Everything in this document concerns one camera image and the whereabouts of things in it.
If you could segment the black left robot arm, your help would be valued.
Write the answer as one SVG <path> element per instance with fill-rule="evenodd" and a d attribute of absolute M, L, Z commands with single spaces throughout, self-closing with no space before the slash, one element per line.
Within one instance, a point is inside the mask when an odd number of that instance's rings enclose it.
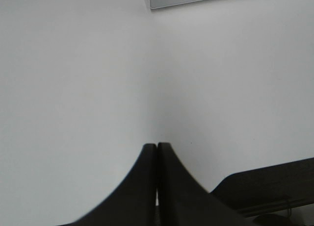
<path fill-rule="evenodd" d="M 117 188 L 75 226 L 289 226 L 278 211 L 314 202 L 312 158 L 235 173 L 213 191 L 169 143 L 145 144 Z"/>

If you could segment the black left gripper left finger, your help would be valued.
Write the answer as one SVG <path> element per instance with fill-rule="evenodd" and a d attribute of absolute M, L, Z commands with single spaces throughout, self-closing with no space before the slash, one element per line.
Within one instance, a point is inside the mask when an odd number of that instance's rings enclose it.
<path fill-rule="evenodd" d="M 69 226 L 151 226 L 157 191 L 157 147 L 145 144 L 117 188 Z"/>

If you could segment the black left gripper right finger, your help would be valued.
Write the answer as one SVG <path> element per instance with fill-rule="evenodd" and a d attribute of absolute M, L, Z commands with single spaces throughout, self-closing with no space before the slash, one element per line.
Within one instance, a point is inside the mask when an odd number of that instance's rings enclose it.
<path fill-rule="evenodd" d="M 251 226 L 252 222 L 208 193 L 170 143 L 157 146 L 157 190 L 163 226 Z"/>

